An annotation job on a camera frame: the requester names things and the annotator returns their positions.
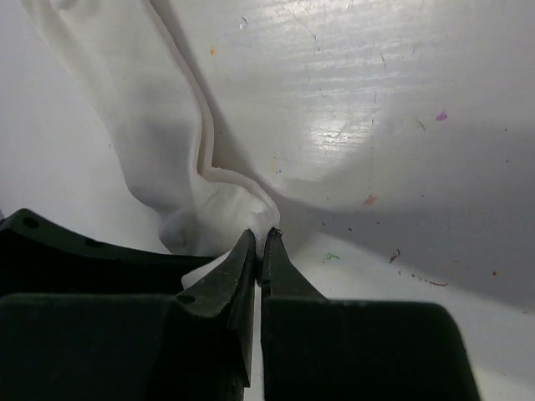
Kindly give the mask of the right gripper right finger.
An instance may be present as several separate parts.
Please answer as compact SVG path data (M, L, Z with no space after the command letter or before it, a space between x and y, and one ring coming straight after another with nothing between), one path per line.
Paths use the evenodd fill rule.
M267 400L478 400L450 313L430 302L332 300L270 231L262 260Z

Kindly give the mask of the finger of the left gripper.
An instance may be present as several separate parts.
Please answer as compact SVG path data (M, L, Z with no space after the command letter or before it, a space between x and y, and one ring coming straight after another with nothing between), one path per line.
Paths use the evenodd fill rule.
M151 253L82 236L29 209L1 220L1 293L171 294L210 257Z

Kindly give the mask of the white sock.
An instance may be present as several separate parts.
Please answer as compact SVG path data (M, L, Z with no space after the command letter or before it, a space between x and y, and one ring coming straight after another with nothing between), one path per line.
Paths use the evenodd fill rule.
M280 222L255 181L212 163L206 96L149 1L26 1L33 26L110 133L130 193L172 253L221 261L244 231L262 256Z

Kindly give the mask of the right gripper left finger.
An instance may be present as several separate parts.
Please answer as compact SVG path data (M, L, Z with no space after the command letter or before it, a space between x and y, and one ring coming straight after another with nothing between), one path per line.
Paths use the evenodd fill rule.
M148 265L10 246L1 263L4 400L240 400L251 383L255 241Z

